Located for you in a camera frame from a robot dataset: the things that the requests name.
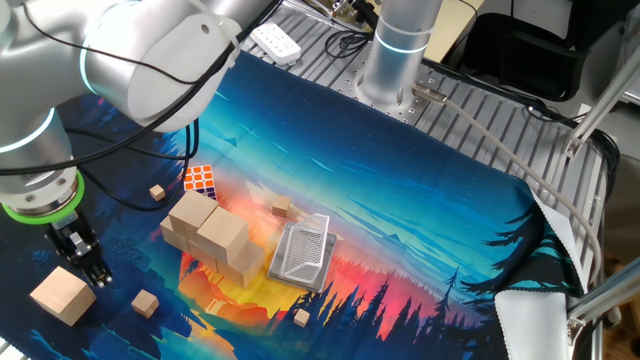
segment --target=metal table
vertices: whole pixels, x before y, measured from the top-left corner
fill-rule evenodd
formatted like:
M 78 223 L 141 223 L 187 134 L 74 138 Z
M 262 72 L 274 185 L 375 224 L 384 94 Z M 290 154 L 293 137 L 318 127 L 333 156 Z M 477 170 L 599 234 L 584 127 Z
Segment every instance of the metal table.
M 371 43 L 346 59 L 328 56 L 325 41 L 332 33 L 342 30 L 340 25 L 319 18 L 305 5 L 293 0 L 285 0 L 271 21 L 278 24 L 302 48 L 302 57 L 298 62 L 294 65 L 279 66 L 280 68 L 357 99 L 354 90 L 355 77 L 367 60 Z M 337 47 L 337 43 L 331 45 L 332 49 Z M 242 49 L 278 66 L 251 39 L 242 44 Z M 563 156 L 564 145 L 571 133 L 569 128 L 539 121 L 531 117 L 520 103 L 449 78 L 427 66 L 420 67 L 417 82 L 447 95 L 453 102 L 461 105 L 516 155 L 524 159 L 529 167 L 572 200 L 578 209 L 582 209 L 584 216 L 592 224 L 599 224 L 603 220 L 607 188 L 606 164 L 603 164 L 602 154 L 592 143 L 587 142 L 575 158 L 569 161 Z M 584 230 L 578 230 L 580 226 L 577 220 L 570 216 L 569 211 L 563 205 L 558 205 L 536 182 L 525 176 L 521 169 L 477 130 L 463 119 L 459 119 L 453 110 L 420 99 L 414 101 L 414 106 L 405 113 L 387 114 L 398 121 L 411 124 L 477 161 L 525 180 L 543 202 L 571 220 L 577 249 L 581 253 L 583 272 L 588 278 L 593 254 L 588 246 L 584 246 Z M 601 336 L 601 332 L 597 331 L 595 334 Z M 596 341 L 592 358 L 600 359 L 601 341 L 594 340 Z

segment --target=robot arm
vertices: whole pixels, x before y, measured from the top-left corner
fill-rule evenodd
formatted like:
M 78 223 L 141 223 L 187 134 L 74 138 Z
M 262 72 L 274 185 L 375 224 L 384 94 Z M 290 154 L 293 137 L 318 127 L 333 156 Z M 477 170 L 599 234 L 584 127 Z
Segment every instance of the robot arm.
M 273 3 L 36 0 L 11 8 L 0 0 L 0 169 L 72 159 L 55 106 L 83 94 L 94 92 L 140 125 L 149 125 L 192 88 L 230 42 L 237 45 L 236 36 L 250 30 Z M 135 63 L 53 41 L 31 22 L 47 35 Z M 229 57 L 155 130 L 175 131 L 197 118 L 232 63 Z M 83 190 L 75 167 L 0 176 L 0 202 L 7 213 L 44 226 L 60 255 L 81 267 L 93 285 L 104 285 L 111 271 L 77 208 Z

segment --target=wooden block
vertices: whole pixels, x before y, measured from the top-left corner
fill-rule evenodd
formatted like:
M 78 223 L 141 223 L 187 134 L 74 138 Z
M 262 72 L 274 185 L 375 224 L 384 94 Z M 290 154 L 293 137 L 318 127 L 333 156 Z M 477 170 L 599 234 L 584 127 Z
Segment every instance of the wooden block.
M 276 216 L 287 217 L 287 211 L 291 205 L 291 199 L 286 196 L 278 195 L 276 201 L 273 203 L 271 213 Z
M 152 187 L 151 189 L 149 189 L 149 193 L 151 194 L 151 197 L 155 200 L 155 201 L 160 201 L 162 199 L 164 199 L 164 189 L 160 186 L 160 185 L 156 185 L 154 187 Z
M 293 318 L 293 322 L 300 327 L 305 327 L 307 326 L 307 321 L 309 321 L 309 313 L 299 309 L 296 312 L 296 316 Z
M 156 311 L 158 305 L 160 305 L 158 298 L 146 290 L 140 290 L 138 296 L 136 296 L 131 303 L 133 310 L 147 319 L 153 315 L 153 312 Z
M 171 226 L 171 220 L 168 216 L 160 223 L 160 231 L 162 232 L 162 237 L 164 237 L 164 241 L 167 244 L 180 249 L 182 252 L 186 252 L 187 254 L 191 253 L 187 238 L 176 234 L 173 231 L 173 226 Z
M 202 251 L 229 264 L 249 241 L 247 222 L 223 208 L 217 208 L 198 229 L 197 245 Z
M 33 290 L 31 297 L 69 326 L 96 300 L 89 285 L 59 266 Z
M 264 264 L 264 250 L 251 241 L 242 247 L 229 265 L 218 261 L 218 273 L 246 289 Z
M 169 211 L 173 231 L 195 241 L 198 229 L 217 207 L 217 201 L 195 191 L 187 191 Z
M 191 240 L 189 240 L 189 251 L 191 251 L 190 254 L 194 259 L 205 264 L 210 270 L 218 272 L 218 262 L 216 261 L 216 258 L 202 251 L 198 244 L 194 243 Z

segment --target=white cable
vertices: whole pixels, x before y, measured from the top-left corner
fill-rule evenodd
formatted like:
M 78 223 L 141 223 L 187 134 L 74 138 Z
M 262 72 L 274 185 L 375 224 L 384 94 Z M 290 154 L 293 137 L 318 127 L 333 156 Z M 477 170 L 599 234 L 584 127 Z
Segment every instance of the white cable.
M 444 104 L 451 107 L 453 110 L 455 110 L 461 117 L 467 120 L 469 124 L 471 124 L 474 128 L 478 129 L 482 133 L 482 135 L 484 135 L 487 139 L 491 140 L 491 142 L 493 142 L 498 147 L 498 149 L 500 149 L 500 151 L 503 151 L 505 154 L 507 154 L 507 156 L 514 163 L 516 163 L 516 165 L 518 165 L 522 170 L 524 170 L 524 172 L 526 172 L 527 175 L 531 176 L 531 178 L 535 180 L 538 184 L 540 184 L 540 186 L 542 186 L 545 190 L 550 192 L 551 195 L 553 195 L 559 202 L 561 202 L 564 206 L 566 206 L 567 209 L 569 209 L 569 211 L 573 214 L 573 216 L 575 216 L 575 218 L 578 219 L 578 222 L 580 222 L 580 225 L 582 225 L 582 227 L 585 229 L 587 233 L 587 237 L 589 238 L 589 246 L 593 251 L 594 267 L 593 267 L 593 272 L 591 273 L 591 279 L 589 281 L 589 283 L 593 283 L 598 278 L 598 274 L 600 273 L 600 268 L 602 266 L 602 252 L 600 251 L 600 242 L 598 241 L 598 237 L 596 236 L 595 232 L 593 231 L 593 228 L 589 224 L 589 221 L 585 219 L 582 213 L 578 209 L 576 209 L 576 207 L 573 206 L 573 204 L 566 197 L 564 197 L 564 195 L 562 195 L 558 190 L 556 190 L 549 183 L 544 181 L 542 177 L 536 174 L 535 171 L 533 171 L 518 156 L 516 156 L 513 152 L 511 152 L 511 150 L 508 147 L 506 147 L 502 142 L 500 142 L 498 138 L 496 138 L 492 133 L 490 133 L 487 129 L 485 129 L 482 125 L 480 125 L 480 123 L 477 122 L 473 117 L 471 117 L 471 115 L 467 114 L 466 111 L 462 110 L 462 108 L 460 108 L 458 105 L 451 102 L 449 99 L 445 99 Z
M 326 6 L 324 6 L 324 4 L 322 4 L 320 1 L 318 0 L 308 0 L 308 1 L 311 1 L 315 6 L 322 9 L 328 18 L 333 18 L 333 16 L 331 15 L 331 11 Z

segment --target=wooden cube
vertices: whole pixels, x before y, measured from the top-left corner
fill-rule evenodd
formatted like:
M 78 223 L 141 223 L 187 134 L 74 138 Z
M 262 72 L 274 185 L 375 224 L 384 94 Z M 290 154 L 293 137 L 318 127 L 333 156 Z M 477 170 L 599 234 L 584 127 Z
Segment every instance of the wooden cube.
M 230 264 L 218 261 L 218 273 L 246 289 L 260 273 L 263 264 L 264 250 L 253 242 L 247 241 Z
M 276 216 L 287 217 L 289 205 L 291 205 L 290 198 L 278 195 L 276 201 L 273 203 L 273 207 L 271 208 L 271 213 Z
M 31 297 L 69 326 L 73 326 L 96 300 L 89 285 L 59 266 L 33 290 Z
M 162 237 L 164 237 L 164 241 L 167 244 L 181 250 L 182 252 L 186 252 L 187 254 L 191 253 L 187 238 L 176 234 L 173 231 L 173 226 L 171 226 L 171 220 L 168 216 L 160 223 L 160 231 L 162 232 Z
M 131 303 L 133 310 L 147 319 L 153 315 L 153 312 L 156 311 L 158 305 L 160 305 L 158 298 L 146 290 L 140 290 L 138 296 L 136 296 Z
M 202 251 L 229 264 L 249 241 L 247 222 L 223 208 L 217 208 L 198 229 L 197 245 Z
M 300 327 L 305 327 L 307 326 L 307 321 L 309 321 L 309 313 L 299 309 L 296 312 L 296 316 L 293 318 L 293 322 Z
M 217 207 L 217 201 L 195 191 L 187 191 L 169 211 L 173 231 L 187 239 L 195 240 L 198 229 Z
M 154 187 L 152 187 L 151 189 L 149 189 L 149 193 L 151 194 L 151 197 L 155 200 L 155 201 L 160 201 L 162 199 L 164 199 L 164 189 L 160 186 L 160 185 L 156 185 Z
M 210 270 L 218 272 L 218 262 L 216 261 L 216 258 L 202 251 L 198 244 L 189 240 L 189 250 L 191 251 L 190 254 L 194 259 L 206 265 Z

